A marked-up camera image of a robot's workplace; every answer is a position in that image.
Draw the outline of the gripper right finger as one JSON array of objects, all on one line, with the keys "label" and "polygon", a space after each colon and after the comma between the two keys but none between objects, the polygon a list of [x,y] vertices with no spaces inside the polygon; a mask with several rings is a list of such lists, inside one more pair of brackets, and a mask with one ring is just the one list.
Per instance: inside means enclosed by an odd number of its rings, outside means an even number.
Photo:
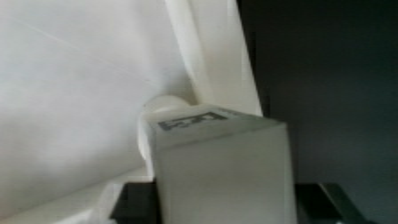
[{"label": "gripper right finger", "polygon": [[334,183],[295,185],[299,224],[373,224]]}]

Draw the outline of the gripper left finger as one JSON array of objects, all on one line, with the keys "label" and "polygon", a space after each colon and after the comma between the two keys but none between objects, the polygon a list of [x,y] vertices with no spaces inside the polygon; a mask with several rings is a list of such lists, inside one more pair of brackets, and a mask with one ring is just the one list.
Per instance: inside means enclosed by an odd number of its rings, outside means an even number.
[{"label": "gripper left finger", "polygon": [[153,183],[127,183],[111,213],[116,224],[159,224],[159,194]]}]

